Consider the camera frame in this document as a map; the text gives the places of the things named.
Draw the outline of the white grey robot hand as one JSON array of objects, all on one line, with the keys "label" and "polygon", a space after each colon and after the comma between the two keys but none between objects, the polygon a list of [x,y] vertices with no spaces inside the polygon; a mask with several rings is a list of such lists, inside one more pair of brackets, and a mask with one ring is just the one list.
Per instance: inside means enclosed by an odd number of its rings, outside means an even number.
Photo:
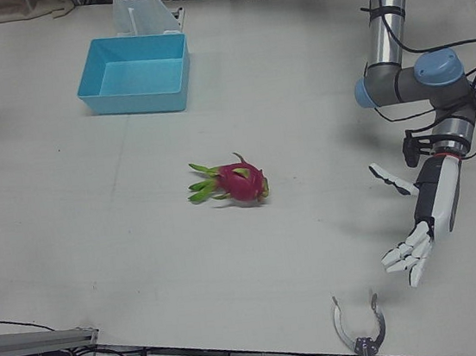
[{"label": "white grey robot hand", "polygon": [[381,260],[387,272],[408,272],[409,285],[413,288],[421,281],[435,242],[454,229],[461,161],[453,154],[435,154],[424,161],[414,183],[390,174],[375,163],[369,166],[374,177],[394,187],[401,195],[416,198],[413,229]]}]

